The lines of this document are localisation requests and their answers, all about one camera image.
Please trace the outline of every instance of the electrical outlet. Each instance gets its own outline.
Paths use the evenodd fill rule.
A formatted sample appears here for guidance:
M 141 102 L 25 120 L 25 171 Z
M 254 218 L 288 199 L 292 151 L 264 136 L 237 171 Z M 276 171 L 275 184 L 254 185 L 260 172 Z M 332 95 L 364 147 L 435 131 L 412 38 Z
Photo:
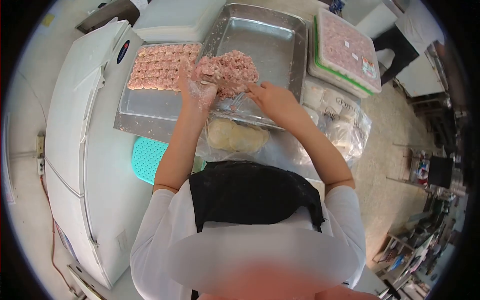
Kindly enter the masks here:
M 36 156 L 40 157 L 43 154 L 43 149 L 44 149 L 44 143 L 45 143 L 45 136 L 39 134 L 36 136 Z
M 39 175 L 43 175 L 45 173 L 45 160 L 43 157 L 36 159 L 36 169 Z

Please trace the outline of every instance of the woman's left hand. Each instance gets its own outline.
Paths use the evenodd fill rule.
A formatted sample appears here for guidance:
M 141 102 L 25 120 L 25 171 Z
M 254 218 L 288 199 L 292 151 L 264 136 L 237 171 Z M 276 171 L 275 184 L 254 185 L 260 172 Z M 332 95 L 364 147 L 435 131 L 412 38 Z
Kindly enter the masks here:
M 181 61 L 179 68 L 179 88 L 182 96 L 181 111 L 188 114 L 192 121 L 199 122 L 203 126 L 215 100 L 217 86 L 192 81 L 186 71 L 188 63 Z

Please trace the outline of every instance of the ground meat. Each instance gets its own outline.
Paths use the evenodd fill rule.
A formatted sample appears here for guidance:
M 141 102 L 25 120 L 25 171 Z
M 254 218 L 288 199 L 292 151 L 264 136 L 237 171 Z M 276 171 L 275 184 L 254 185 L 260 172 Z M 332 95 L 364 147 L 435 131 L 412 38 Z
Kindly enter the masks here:
M 322 64 L 363 86 L 368 84 L 373 89 L 381 90 L 380 70 L 372 39 L 335 14 L 321 11 L 318 25 Z M 372 72 L 364 67 L 369 63 L 373 65 Z
M 178 69 L 180 60 L 194 63 L 201 45 L 144 46 L 138 49 L 133 71 L 127 83 L 131 90 L 158 89 L 179 91 Z
M 252 58 L 237 50 L 218 57 L 202 57 L 194 72 L 197 79 L 201 79 L 203 75 L 214 75 L 227 81 L 242 84 L 240 88 L 235 89 L 220 86 L 217 92 L 220 99 L 231 98 L 241 92 L 246 92 L 247 85 L 244 83 L 258 81 L 257 68 L 254 66 Z

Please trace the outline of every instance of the container of ground meat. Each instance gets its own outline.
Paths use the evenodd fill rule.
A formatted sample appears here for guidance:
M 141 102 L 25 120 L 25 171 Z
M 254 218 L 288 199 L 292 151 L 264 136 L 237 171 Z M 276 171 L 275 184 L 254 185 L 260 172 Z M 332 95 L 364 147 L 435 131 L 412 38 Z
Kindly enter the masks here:
M 258 75 L 246 78 L 258 83 L 270 81 L 287 88 L 301 102 L 307 48 L 308 29 L 301 18 L 264 7 L 230 3 L 224 6 L 212 32 L 207 35 L 201 56 L 215 59 L 230 52 L 233 56 L 245 55 L 258 72 Z M 211 115 L 242 124 L 282 129 L 245 93 L 223 97 L 225 94 L 219 94 Z
M 320 9 L 312 24 L 309 73 L 366 98 L 382 90 L 372 39 L 339 16 Z
M 176 121 L 181 109 L 178 88 L 180 59 L 199 60 L 201 43 L 141 46 L 123 88 L 119 112 Z

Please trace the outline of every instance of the freezer logo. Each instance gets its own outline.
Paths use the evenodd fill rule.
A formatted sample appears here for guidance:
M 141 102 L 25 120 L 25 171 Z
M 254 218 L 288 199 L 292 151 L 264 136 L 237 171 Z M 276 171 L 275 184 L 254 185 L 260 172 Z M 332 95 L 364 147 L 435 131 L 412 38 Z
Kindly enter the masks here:
M 130 45 L 130 40 L 127 40 L 125 44 L 123 44 L 123 47 L 120 49 L 119 55 L 117 56 L 117 63 L 121 62 L 121 60 L 125 56 L 125 53 L 127 53 L 127 49 L 129 45 Z

